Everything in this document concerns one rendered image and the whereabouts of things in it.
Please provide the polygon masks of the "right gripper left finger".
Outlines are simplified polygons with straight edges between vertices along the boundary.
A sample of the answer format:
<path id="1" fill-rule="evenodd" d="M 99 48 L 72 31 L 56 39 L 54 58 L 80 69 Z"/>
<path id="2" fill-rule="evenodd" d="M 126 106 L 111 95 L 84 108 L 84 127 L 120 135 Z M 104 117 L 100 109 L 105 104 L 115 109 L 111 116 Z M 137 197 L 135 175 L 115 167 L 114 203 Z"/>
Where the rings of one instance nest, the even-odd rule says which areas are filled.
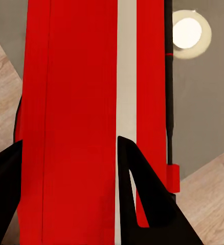
<path id="1" fill-rule="evenodd" d="M 21 198 L 23 140 L 0 152 L 0 245 Z"/>

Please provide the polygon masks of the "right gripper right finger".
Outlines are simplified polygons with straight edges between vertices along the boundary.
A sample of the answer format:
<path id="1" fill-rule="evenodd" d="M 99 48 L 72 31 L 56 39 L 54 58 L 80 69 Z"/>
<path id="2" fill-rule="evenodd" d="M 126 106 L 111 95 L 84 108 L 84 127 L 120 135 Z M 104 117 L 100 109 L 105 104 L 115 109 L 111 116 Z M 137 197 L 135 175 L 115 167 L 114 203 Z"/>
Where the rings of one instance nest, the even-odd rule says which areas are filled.
<path id="1" fill-rule="evenodd" d="M 204 245 L 137 144 L 118 136 L 121 245 Z M 129 171 L 149 228 L 138 225 Z"/>

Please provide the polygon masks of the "radio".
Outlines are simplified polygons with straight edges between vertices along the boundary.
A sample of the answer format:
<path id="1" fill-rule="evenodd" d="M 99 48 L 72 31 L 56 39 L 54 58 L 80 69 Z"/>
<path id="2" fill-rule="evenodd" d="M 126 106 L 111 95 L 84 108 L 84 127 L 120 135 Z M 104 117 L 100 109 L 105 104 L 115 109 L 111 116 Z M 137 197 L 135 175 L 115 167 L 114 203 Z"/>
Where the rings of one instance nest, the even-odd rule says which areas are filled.
<path id="1" fill-rule="evenodd" d="M 173 200 L 172 0 L 28 0 L 20 245 L 121 245 L 118 136 Z M 129 171 L 140 227 L 147 217 Z"/>

